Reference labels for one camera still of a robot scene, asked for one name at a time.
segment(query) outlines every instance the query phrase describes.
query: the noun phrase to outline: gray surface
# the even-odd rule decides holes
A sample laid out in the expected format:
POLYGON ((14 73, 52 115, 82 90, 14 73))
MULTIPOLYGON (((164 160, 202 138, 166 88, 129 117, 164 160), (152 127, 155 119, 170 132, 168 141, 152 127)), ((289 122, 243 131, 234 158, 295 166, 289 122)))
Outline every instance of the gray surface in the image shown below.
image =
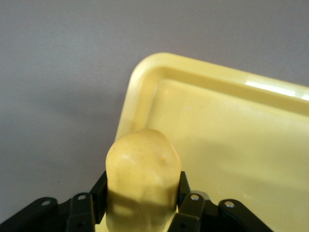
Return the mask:
POLYGON ((157 52, 309 86, 309 3, 2 0, 0 222, 91 189, 130 74, 157 52))

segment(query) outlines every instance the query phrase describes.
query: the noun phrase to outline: yellow potato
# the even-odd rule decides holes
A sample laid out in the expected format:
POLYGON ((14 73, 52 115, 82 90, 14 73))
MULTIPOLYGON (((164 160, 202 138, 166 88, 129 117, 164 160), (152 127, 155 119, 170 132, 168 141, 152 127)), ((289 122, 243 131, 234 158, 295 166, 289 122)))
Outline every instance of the yellow potato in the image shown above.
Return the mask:
POLYGON ((180 158, 165 135, 142 129, 119 138, 106 157, 110 232, 162 232, 174 215, 180 158))

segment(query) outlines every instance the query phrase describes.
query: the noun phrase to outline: yellow object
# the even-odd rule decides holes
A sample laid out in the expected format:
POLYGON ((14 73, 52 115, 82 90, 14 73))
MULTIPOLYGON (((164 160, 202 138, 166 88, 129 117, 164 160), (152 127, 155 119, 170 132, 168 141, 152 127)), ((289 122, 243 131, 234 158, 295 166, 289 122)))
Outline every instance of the yellow object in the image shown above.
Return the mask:
POLYGON ((162 232, 176 211, 180 158, 161 132, 124 135, 106 157, 110 232, 162 232))
POLYGON ((164 133, 193 190, 276 232, 309 231, 309 88, 172 54, 134 70, 117 138, 164 133))

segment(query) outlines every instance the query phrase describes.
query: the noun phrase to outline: screw head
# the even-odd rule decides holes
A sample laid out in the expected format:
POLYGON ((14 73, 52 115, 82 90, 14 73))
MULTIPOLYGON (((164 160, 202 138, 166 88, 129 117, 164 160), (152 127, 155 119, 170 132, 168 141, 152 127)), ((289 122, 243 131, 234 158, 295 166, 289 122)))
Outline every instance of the screw head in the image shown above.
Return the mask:
POLYGON ((198 201, 198 200, 199 200, 199 196, 196 195, 196 194, 192 194, 190 198, 191 198, 191 200, 193 200, 193 201, 198 201))
POLYGON ((228 207, 228 208, 234 208, 234 207, 235 207, 234 203, 232 203, 232 202, 230 202, 230 201, 226 201, 226 202, 224 202, 224 204, 225 204, 225 206, 228 207))

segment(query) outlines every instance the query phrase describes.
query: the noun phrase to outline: plastic tray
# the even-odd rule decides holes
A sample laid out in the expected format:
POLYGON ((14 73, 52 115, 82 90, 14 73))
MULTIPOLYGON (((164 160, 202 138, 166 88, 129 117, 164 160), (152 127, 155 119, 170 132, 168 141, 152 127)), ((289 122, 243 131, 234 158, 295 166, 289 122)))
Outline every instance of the plastic tray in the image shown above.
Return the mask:
POLYGON ((309 88, 173 54, 134 70, 117 138, 163 132, 193 190, 276 232, 309 231, 309 88))

